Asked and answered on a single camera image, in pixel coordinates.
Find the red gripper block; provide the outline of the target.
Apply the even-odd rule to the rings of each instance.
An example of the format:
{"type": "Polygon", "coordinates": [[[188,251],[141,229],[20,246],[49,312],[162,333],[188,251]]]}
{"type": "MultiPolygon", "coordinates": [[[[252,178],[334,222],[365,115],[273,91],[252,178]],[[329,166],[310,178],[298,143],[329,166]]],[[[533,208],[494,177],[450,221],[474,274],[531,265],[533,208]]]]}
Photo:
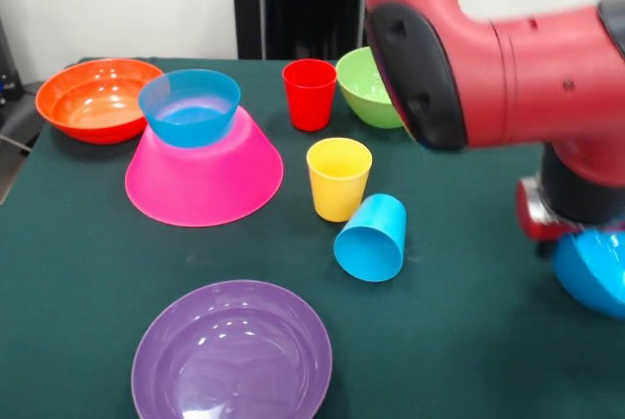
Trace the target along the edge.
{"type": "Polygon", "coordinates": [[[585,229],[584,225],[568,221],[549,207],[538,177],[524,177],[518,181],[516,212],[524,234],[539,241],[535,246],[537,257],[552,257],[555,240],[585,229]]]}

